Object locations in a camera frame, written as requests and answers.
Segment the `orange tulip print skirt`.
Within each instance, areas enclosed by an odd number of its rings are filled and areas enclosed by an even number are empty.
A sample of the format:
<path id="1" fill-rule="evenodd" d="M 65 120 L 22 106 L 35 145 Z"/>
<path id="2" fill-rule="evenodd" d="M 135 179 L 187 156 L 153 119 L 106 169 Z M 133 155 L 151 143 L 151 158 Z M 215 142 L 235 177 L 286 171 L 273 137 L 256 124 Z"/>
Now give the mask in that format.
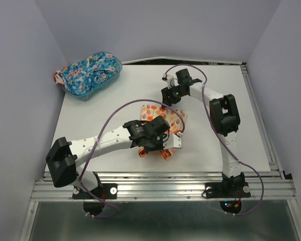
<path id="1" fill-rule="evenodd" d="M 176 109 L 176 112 L 182 117 L 184 123 L 186 124 L 187 114 L 181 109 Z M 152 121 L 157 116 L 162 116 L 169 123 L 170 134 L 176 134 L 182 131 L 183 124 L 181 119 L 170 109 L 163 108 L 155 104 L 145 104 L 142 106 L 140 115 L 141 121 Z M 167 160 L 176 152 L 176 149 L 161 150 L 158 152 L 160 153 L 162 159 Z M 138 155 L 140 158 L 143 158 L 147 155 L 144 147 L 139 148 Z"/>

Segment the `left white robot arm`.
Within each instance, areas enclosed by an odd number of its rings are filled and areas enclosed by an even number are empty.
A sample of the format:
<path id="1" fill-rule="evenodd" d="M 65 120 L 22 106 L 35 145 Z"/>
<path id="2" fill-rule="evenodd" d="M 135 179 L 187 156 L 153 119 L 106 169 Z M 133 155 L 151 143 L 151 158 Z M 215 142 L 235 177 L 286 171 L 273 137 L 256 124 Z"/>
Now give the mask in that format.
<path id="1" fill-rule="evenodd" d="M 161 150 L 169 129 L 169 123 L 158 116 L 152 121 L 126 122 L 101 137 L 72 141 L 65 137 L 58 138 L 46 156 L 53 185 L 56 188 L 73 185 L 91 198 L 98 197 L 102 186 L 97 174 L 82 168 L 87 160 L 134 147 L 144 147 L 148 151 Z"/>

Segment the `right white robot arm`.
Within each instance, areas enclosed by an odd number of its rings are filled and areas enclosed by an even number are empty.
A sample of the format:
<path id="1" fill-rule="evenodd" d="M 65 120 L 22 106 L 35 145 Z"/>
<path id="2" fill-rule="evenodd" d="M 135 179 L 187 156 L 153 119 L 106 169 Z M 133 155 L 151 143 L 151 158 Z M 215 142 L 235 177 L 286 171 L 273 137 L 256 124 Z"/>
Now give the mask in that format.
<path id="1" fill-rule="evenodd" d="M 210 126 L 219 140 L 222 155 L 222 181 L 205 183 L 204 198 L 233 197 L 246 185 L 245 176 L 237 158 L 236 134 L 240 116 L 235 97 L 218 93 L 202 81 L 193 79 L 188 69 L 176 72 L 175 76 L 165 72 L 162 80 L 167 86 L 161 90 L 163 103 L 172 106 L 182 97 L 190 96 L 204 105 Z"/>

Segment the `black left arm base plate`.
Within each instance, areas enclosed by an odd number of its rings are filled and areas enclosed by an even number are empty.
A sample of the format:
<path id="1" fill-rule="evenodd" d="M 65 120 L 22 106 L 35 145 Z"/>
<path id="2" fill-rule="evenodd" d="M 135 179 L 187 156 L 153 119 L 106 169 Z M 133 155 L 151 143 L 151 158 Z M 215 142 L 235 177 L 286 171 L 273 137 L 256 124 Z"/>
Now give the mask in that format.
<path id="1" fill-rule="evenodd" d="M 96 189 L 92 190 L 91 193 L 103 200 L 113 200 L 117 198 L 117 188 L 117 183 L 103 183 L 101 187 L 97 187 Z M 93 199 L 94 197 L 92 197 L 85 190 L 74 187 L 72 198 L 75 200 L 84 200 Z"/>

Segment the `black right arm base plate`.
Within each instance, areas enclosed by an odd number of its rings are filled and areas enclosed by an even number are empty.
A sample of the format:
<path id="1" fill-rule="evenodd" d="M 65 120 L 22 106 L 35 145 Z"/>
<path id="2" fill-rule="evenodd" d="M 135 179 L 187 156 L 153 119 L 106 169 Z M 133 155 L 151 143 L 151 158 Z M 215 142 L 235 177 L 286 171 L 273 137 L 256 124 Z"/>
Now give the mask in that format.
<path id="1" fill-rule="evenodd" d="M 206 199 L 231 199 L 235 197 L 249 198 L 251 197 L 251 193 L 248 183 L 246 182 L 239 185 L 229 185 L 223 182 L 208 182 L 205 183 L 205 189 L 202 192 L 202 197 Z"/>

